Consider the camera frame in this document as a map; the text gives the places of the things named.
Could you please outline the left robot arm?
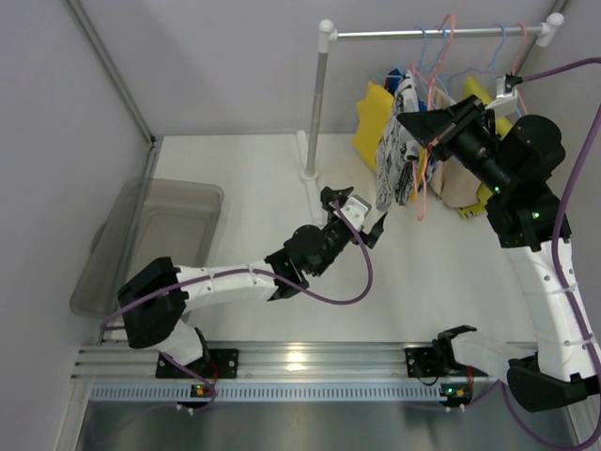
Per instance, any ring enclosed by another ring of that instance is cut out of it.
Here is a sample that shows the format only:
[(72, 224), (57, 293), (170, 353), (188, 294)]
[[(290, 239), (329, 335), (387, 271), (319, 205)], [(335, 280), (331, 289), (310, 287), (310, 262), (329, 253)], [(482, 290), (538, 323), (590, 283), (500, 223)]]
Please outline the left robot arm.
[(186, 267), (171, 257), (157, 257), (117, 293), (116, 315), (130, 348), (153, 349), (175, 363), (188, 366), (208, 360), (202, 332), (185, 316), (216, 304), (272, 302), (305, 294), (323, 303), (337, 301), (310, 289), (309, 280), (321, 276), (349, 244), (367, 256), (384, 231), (378, 219), (371, 230), (364, 222), (371, 206), (351, 188), (320, 193), (325, 225), (303, 225), (278, 251), (256, 262), (221, 268)]

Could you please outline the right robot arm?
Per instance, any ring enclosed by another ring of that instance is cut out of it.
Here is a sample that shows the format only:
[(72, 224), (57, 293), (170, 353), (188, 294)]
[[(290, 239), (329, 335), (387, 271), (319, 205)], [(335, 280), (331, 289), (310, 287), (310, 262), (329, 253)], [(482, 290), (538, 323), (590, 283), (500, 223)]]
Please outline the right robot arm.
[(486, 218), (511, 262), (530, 312), (537, 349), (525, 350), (463, 325), (433, 341), (447, 373), (467, 366), (498, 379), (528, 412), (569, 406), (600, 392), (600, 370), (588, 351), (597, 345), (580, 326), (585, 314), (572, 273), (558, 276), (552, 258), (571, 261), (571, 229), (557, 225), (560, 200), (547, 185), (564, 160), (562, 133), (550, 119), (521, 117), (505, 136), (492, 110), (470, 96), (450, 107), (401, 113), (398, 122), (437, 159), (455, 159), (492, 195)]

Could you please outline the newspaper print trousers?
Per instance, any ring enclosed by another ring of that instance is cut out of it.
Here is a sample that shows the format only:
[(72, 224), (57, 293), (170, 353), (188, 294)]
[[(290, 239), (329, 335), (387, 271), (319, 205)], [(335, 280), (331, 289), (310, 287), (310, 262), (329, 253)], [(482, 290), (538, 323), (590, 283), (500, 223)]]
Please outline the newspaper print trousers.
[(398, 120), (401, 114), (420, 112), (414, 74), (411, 70), (402, 72), (397, 81), (376, 153), (377, 209), (382, 212), (393, 202), (404, 206), (415, 200), (427, 183), (424, 150)]

